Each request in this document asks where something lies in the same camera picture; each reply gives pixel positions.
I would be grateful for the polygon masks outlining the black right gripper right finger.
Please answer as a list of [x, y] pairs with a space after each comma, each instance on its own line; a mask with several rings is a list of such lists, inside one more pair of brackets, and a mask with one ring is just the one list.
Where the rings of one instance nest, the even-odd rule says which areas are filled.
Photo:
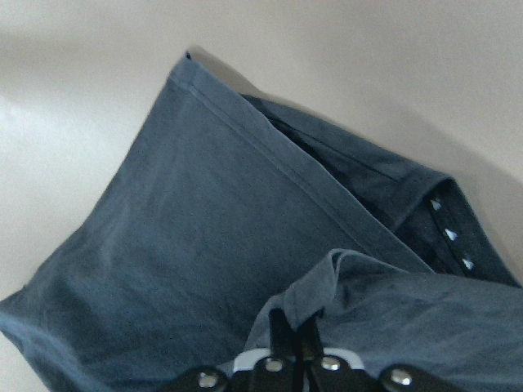
[[297, 329], [301, 358], [304, 362], [314, 361], [324, 354], [316, 319], [317, 314], [313, 314]]

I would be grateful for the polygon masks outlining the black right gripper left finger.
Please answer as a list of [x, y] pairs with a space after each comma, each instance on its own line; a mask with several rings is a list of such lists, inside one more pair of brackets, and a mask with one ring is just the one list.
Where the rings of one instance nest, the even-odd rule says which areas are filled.
[[269, 313], [270, 356], [275, 359], [296, 359], [296, 338], [284, 311], [272, 309]]

